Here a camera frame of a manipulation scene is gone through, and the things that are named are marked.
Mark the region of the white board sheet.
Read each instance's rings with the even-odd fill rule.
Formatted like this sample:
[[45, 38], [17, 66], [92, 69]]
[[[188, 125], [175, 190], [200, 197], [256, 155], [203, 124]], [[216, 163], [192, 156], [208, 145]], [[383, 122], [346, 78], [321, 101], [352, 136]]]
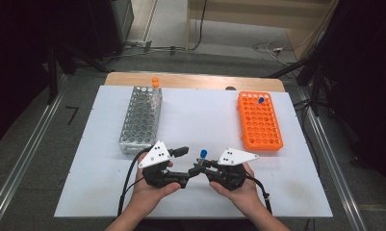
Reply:
[[[118, 139], [131, 97], [129, 87], [100, 87], [55, 215], [58, 218], [113, 218], [118, 203], [128, 201], [130, 165]], [[169, 148], [186, 146], [173, 170], [187, 171], [201, 150], [216, 160], [228, 147], [241, 149], [241, 130], [234, 90], [165, 89], [157, 137]], [[290, 96], [271, 96], [283, 146], [250, 162], [270, 195], [272, 212], [282, 218], [329, 218], [332, 215]], [[239, 218], [240, 212], [218, 195], [200, 174], [186, 188], [161, 200], [152, 218]]]

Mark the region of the metal floor rail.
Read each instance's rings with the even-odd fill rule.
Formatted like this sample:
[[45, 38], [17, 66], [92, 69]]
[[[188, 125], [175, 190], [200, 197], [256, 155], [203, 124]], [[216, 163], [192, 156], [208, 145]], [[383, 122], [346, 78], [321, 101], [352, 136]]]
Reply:
[[55, 96], [55, 99], [45, 107], [39, 122], [30, 136], [30, 139], [28, 139], [24, 149], [18, 156], [11, 173], [8, 175], [5, 183], [0, 188], [0, 221], [12, 201], [29, 164], [31, 164], [31, 161], [37, 152], [38, 146], [47, 131], [54, 114], [58, 110], [69, 81], [70, 78], [65, 74], [60, 77], [57, 84], [60, 91]]
[[325, 134], [321, 119], [315, 116], [313, 112], [309, 113], [308, 117], [352, 231], [368, 231], [350, 187], [348, 186], [347, 179], [337, 162], [336, 156]]

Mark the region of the black metal stand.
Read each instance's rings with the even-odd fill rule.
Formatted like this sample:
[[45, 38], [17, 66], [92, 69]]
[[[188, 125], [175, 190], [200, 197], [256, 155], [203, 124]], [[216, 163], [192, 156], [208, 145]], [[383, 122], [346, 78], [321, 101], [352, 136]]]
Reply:
[[50, 43], [48, 45], [48, 75], [49, 75], [49, 97], [48, 104], [51, 104], [58, 94], [58, 79], [57, 79], [57, 69], [56, 69], [56, 57], [54, 51], [54, 45]]

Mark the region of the orange plastic test tube rack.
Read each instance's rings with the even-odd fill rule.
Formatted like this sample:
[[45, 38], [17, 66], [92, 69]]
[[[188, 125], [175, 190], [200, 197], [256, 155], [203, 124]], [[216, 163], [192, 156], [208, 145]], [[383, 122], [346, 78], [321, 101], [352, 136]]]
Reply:
[[[258, 105], [265, 98], [263, 106]], [[268, 92], [240, 91], [237, 109], [244, 148], [251, 151], [278, 151], [283, 147], [280, 128]]]

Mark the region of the power strip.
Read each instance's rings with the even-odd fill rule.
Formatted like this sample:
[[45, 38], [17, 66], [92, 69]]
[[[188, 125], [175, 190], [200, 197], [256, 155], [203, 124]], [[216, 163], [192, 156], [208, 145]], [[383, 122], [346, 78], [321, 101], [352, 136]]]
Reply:
[[152, 41], [126, 41], [124, 46], [128, 49], [130, 48], [140, 48], [143, 53], [146, 53], [151, 50]]

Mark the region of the person's left hand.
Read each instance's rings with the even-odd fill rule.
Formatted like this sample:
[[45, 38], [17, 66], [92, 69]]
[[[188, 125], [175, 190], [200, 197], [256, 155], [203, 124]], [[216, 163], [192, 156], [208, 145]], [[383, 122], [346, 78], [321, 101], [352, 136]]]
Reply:
[[160, 189], [151, 187], [142, 179], [141, 169], [137, 170], [136, 179], [138, 183], [136, 183], [133, 188], [131, 199], [126, 210], [129, 211], [133, 217], [139, 219], [149, 215], [164, 197], [181, 189], [178, 183], [170, 183]]

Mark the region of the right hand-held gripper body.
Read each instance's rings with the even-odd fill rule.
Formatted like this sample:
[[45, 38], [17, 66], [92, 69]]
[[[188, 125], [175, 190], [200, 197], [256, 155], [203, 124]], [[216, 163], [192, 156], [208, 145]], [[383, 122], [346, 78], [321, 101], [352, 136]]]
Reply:
[[221, 184], [229, 191], [235, 191], [240, 188], [246, 178], [244, 163], [257, 160], [258, 154], [226, 148], [220, 157], [216, 160], [219, 167], [207, 167], [216, 171], [218, 175], [207, 175], [208, 180]]

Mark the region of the silver metal test tube rack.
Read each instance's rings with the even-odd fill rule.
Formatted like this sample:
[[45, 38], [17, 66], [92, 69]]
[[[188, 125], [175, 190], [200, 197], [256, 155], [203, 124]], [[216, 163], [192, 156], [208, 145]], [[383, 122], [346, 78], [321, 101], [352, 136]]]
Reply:
[[133, 87], [118, 140], [123, 155], [134, 156], [156, 143], [160, 112], [152, 112], [152, 87]]

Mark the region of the dark cabinet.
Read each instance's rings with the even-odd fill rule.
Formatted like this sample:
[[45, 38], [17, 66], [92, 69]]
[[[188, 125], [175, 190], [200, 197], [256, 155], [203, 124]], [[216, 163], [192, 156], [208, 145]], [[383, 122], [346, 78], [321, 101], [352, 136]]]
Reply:
[[131, 0], [88, 0], [99, 59], [121, 53], [134, 21]]

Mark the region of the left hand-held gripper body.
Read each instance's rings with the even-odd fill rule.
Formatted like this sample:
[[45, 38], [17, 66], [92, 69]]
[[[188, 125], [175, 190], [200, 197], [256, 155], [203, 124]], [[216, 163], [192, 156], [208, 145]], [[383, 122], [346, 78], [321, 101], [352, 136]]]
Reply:
[[139, 163], [146, 183], [160, 189], [170, 183], [178, 183], [182, 189], [189, 181], [187, 172], [173, 172], [167, 169], [172, 156], [163, 141], [157, 141]]

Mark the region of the person's right hand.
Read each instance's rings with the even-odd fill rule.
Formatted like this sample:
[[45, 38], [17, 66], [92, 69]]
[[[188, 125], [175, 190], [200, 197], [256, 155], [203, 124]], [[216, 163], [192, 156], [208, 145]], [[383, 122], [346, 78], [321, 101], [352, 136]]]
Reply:
[[235, 191], [229, 191], [215, 181], [211, 181], [209, 185], [218, 194], [228, 198], [233, 205], [248, 218], [264, 208], [259, 198], [256, 184], [251, 180], [245, 180], [244, 184]]

